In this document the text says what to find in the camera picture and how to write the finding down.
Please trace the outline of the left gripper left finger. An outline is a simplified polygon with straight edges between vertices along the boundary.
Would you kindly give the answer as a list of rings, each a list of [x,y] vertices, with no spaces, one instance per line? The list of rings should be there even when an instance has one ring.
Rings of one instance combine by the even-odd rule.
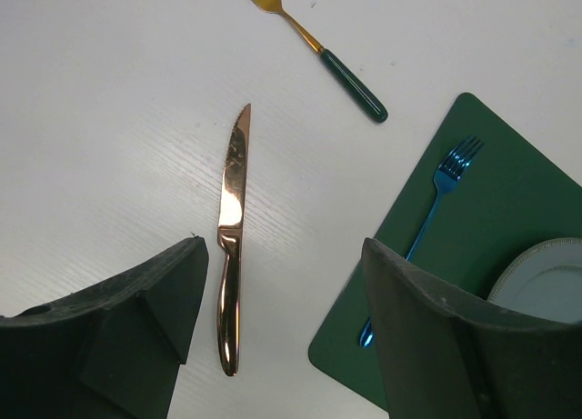
[[[205,289],[202,237],[1,320],[4,418],[164,418]]]

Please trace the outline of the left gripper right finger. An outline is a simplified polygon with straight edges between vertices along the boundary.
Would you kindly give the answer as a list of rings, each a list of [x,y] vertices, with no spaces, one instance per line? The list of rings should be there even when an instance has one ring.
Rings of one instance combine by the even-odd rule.
[[[491,304],[376,239],[361,254],[393,418],[578,418],[581,328]]]

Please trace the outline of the copper knife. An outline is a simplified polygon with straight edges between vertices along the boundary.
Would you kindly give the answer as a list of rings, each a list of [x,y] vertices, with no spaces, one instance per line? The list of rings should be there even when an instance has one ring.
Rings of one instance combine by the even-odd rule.
[[[225,262],[217,298],[216,332],[223,372],[235,376],[239,367],[241,255],[245,215],[251,105],[243,107],[231,131],[222,174],[217,242]]]

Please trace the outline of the gold fork green handle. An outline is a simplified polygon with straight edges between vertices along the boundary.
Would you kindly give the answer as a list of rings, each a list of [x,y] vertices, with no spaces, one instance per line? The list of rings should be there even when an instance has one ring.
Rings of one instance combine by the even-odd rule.
[[[298,32],[323,66],[371,121],[382,124],[387,120],[388,111],[384,104],[331,50],[324,47],[284,9],[282,0],[252,1],[262,11],[283,17]]]

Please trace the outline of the blue plastic spoon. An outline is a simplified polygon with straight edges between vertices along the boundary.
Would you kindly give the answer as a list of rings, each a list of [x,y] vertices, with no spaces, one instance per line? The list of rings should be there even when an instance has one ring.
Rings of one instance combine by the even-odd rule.
[[[436,211],[440,206],[443,198],[454,192],[457,188],[463,173],[468,169],[471,163],[474,161],[477,153],[483,148],[484,142],[478,139],[476,136],[472,135],[464,139],[455,148],[453,148],[447,156],[443,159],[440,165],[437,167],[433,175],[433,184],[436,188],[436,194],[434,196],[433,203],[430,210],[426,213],[423,224],[418,228],[416,236],[412,244],[410,244],[408,251],[406,253],[406,259],[408,262],[417,262],[415,253],[418,247],[422,246],[422,241],[426,230],[432,223]],[[400,197],[396,198],[396,201],[392,205],[392,208],[388,211],[388,215],[382,222],[381,226],[378,228],[378,232],[385,228],[390,215],[393,213],[394,207],[400,201]],[[358,336],[358,347],[362,350],[367,349],[373,343],[375,338],[374,331],[372,328],[371,320],[368,317],[366,323],[363,325],[361,332]]]

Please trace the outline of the teal round plate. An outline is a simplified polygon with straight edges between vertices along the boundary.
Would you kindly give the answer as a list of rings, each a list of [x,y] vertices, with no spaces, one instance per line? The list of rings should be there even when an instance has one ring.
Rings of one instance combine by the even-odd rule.
[[[563,324],[581,323],[581,240],[563,237],[528,248],[498,277],[488,302]]]

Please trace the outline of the dark green placemat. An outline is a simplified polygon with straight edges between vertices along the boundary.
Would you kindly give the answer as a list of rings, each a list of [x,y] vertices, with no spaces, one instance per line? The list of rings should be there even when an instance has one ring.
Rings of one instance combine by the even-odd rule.
[[[432,178],[468,137],[483,148],[434,205]],[[529,247],[581,234],[581,188],[476,96],[457,97],[393,203],[376,239],[420,268],[487,297]],[[410,253],[410,246],[416,251]]]

